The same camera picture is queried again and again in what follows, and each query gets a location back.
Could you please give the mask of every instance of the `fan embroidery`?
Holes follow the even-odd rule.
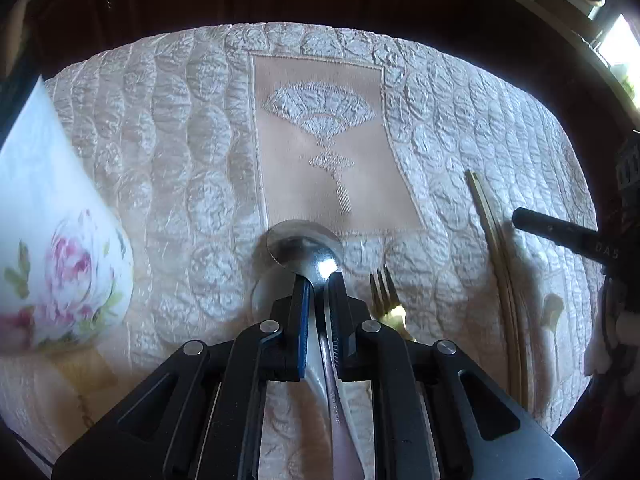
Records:
[[[349,194],[341,176],[354,162],[331,150],[334,137],[371,120],[375,114],[369,104],[347,88],[308,81],[281,86],[264,102],[263,108],[300,127],[316,138],[324,152],[309,159],[309,164],[325,170],[335,180],[340,212],[351,211]]]

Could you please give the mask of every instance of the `metal spoon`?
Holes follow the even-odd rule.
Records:
[[[267,250],[281,266],[304,276],[314,287],[316,325],[331,420],[334,480],[363,480],[364,470],[340,401],[324,310],[321,308],[324,305],[324,284],[344,259],[342,243],[320,224],[286,220],[267,231]]]

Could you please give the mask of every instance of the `floral vase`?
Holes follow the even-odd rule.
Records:
[[[68,349],[120,323],[132,251],[41,78],[0,131],[0,352]]]

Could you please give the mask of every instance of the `fork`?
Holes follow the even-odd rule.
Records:
[[[406,329],[406,310],[400,303],[398,293],[396,292],[396,286],[391,279],[391,273],[385,266],[386,288],[385,280],[382,277],[382,271],[378,269],[378,283],[380,284],[380,291],[376,285],[376,279],[371,273],[369,275],[369,281],[371,283],[371,299],[373,300],[371,305],[371,315],[376,318],[380,323],[393,328],[402,337],[408,341],[415,341],[415,338]]]

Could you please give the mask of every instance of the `table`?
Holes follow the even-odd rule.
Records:
[[[344,241],[348,293],[370,303],[387,265],[418,341],[449,338],[506,386],[497,283],[464,171],[488,183],[523,306],[531,411],[552,432],[587,379],[597,266],[515,232],[529,207],[595,228],[567,136],[536,99],[411,41],[298,23],[144,38],[46,83],[84,167],[132,242],[135,287],[78,392],[42,355],[3,358],[0,414],[54,460],[190,338],[258,320],[265,230],[320,221]],[[540,319],[559,296],[555,331]],[[372,478],[370,392],[347,384]],[[326,478],[328,430],[305,383],[269,386],[260,474]]]

